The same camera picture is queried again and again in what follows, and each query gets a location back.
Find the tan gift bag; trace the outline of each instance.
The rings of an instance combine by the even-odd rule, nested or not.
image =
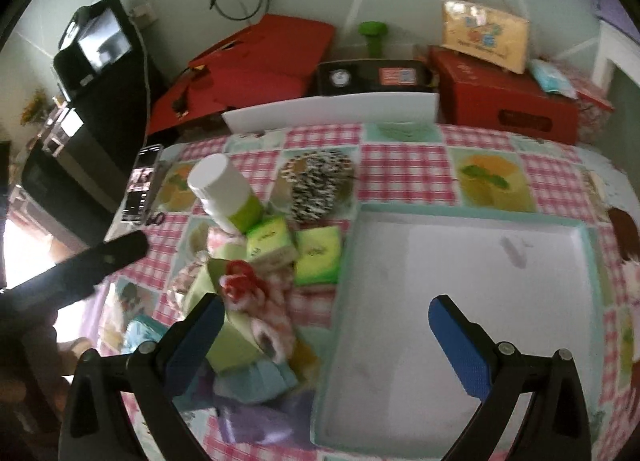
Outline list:
[[[516,73],[524,72],[529,41],[527,19],[472,0],[442,0],[442,19],[444,48]]]

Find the tablecloth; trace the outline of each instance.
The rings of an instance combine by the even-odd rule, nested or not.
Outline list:
[[[504,168],[510,178],[521,174],[526,179],[529,197],[520,198],[529,201],[523,202],[522,210],[577,218],[590,226],[604,269],[601,282],[608,281],[603,286],[606,356],[602,391],[598,408],[590,415],[593,457],[598,461],[613,459],[640,419],[640,413],[633,413],[630,408],[630,375],[624,367],[621,369],[625,336],[628,340],[625,330],[631,321],[629,314],[638,303],[627,295],[613,227],[590,199],[585,183],[587,166],[577,149],[501,131],[458,126],[334,124],[235,134],[187,144],[180,150],[178,166],[194,163],[214,152],[226,152],[256,194],[268,202],[284,161],[308,149],[320,148],[340,148],[356,164],[353,199],[339,206],[327,222],[340,225],[344,231],[349,227],[357,201],[474,206],[478,200],[461,186],[460,168],[485,162]],[[153,318],[167,325],[174,323],[176,315],[163,290],[186,262],[188,232],[202,218],[206,214],[196,201],[181,212],[169,212],[160,226],[144,228],[150,244],[148,255],[111,276],[108,282],[120,277],[148,289],[155,296],[150,298]],[[288,307],[295,325],[329,327],[333,301],[332,293],[292,293]],[[104,343],[99,349],[102,354],[116,352]],[[132,419],[139,419],[133,398],[124,395],[124,399]],[[215,460],[310,461],[322,456],[279,447],[224,444],[213,410],[200,411],[192,418],[199,423],[192,430]]]

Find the green knob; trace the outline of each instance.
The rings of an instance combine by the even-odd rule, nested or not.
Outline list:
[[[382,58],[382,39],[388,33],[384,22],[361,22],[358,33],[367,39],[367,51],[369,58]]]

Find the white tray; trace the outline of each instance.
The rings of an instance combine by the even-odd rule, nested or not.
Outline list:
[[[600,285],[584,223],[458,207],[364,204],[348,240],[332,352],[316,397],[319,446],[387,457],[442,457],[479,401],[431,332],[447,294],[496,342],[574,354],[588,409],[604,354]],[[508,447],[529,395],[498,446]]]

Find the small yellow-green box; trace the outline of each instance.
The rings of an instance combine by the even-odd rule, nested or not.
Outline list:
[[[263,221],[246,235],[246,258],[256,271],[267,273],[298,258],[283,216]]]
[[[340,274],[342,233],[337,226],[311,228],[296,233],[300,258],[296,284],[335,284]]]

